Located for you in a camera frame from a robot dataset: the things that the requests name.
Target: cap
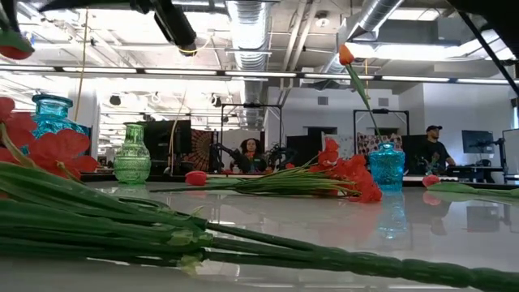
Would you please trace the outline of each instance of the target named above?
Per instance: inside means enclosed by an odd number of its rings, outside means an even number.
[[[425,132],[432,131],[432,130],[441,130],[441,129],[443,129],[442,126],[430,125],[429,127],[427,127],[427,130],[425,130]]]

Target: glass vase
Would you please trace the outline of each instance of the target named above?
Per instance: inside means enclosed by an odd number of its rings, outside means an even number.
[[[73,106],[72,100],[49,94],[36,94],[32,97],[36,103],[36,114],[32,117],[38,128],[32,132],[36,139],[45,133],[58,133],[71,129],[80,134],[88,133],[77,123],[68,119],[68,110]]]
[[[370,153],[371,175],[382,191],[401,191],[405,153],[394,143],[380,143],[379,151]]]
[[[144,145],[144,127],[128,123],[121,149],[114,159],[115,178],[120,183],[143,184],[149,176],[152,160]]]

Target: woman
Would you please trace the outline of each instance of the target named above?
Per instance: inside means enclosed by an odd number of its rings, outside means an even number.
[[[267,162],[263,158],[263,150],[259,140],[250,138],[244,140],[240,144],[242,154],[245,155],[249,161],[251,161],[251,169],[247,171],[247,174],[262,173],[267,169]],[[230,168],[233,169],[234,162],[231,162]]]

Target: cable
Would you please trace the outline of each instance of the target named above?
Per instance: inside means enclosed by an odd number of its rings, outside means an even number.
[[[198,48],[198,49],[193,49],[193,50],[188,50],[188,49],[180,49],[180,47],[177,47],[179,51],[183,52],[183,53],[187,53],[187,54],[194,54],[198,51],[200,51],[201,49],[205,49],[205,47],[208,46],[209,42],[211,41],[212,39],[212,36],[209,36],[209,38],[205,41],[205,44]]]
[[[87,32],[88,32],[88,7],[85,12],[84,34],[83,34],[83,61],[81,64],[81,75],[79,76],[78,100],[75,105],[74,122],[78,121],[79,106],[81,105],[81,91],[83,90],[84,66],[87,61]]]

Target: red tulip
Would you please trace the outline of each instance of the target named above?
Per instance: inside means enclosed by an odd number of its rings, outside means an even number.
[[[0,123],[7,129],[7,135],[16,147],[22,147],[34,140],[32,131],[37,125],[30,113],[13,113],[15,102],[8,97],[0,97]]]
[[[440,182],[440,178],[437,176],[431,174],[427,175],[425,178],[422,179],[422,183],[425,187],[432,186],[433,184],[437,184]]]
[[[202,187],[208,180],[208,175],[199,170],[191,171],[186,174],[186,183],[192,186]]]
[[[24,60],[31,57],[32,52],[24,52],[9,45],[0,45],[0,54],[14,60]]]
[[[86,135],[73,130],[61,130],[57,134],[46,133],[29,144],[29,158],[42,169],[64,178],[79,179],[82,172],[94,172],[97,161],[90,156],[78,155],[90,145]]]
[[[355,57],[352,55],[346,45],[341,45],[339,48],[339,62],[342,66],[346,66],[355,61]]]

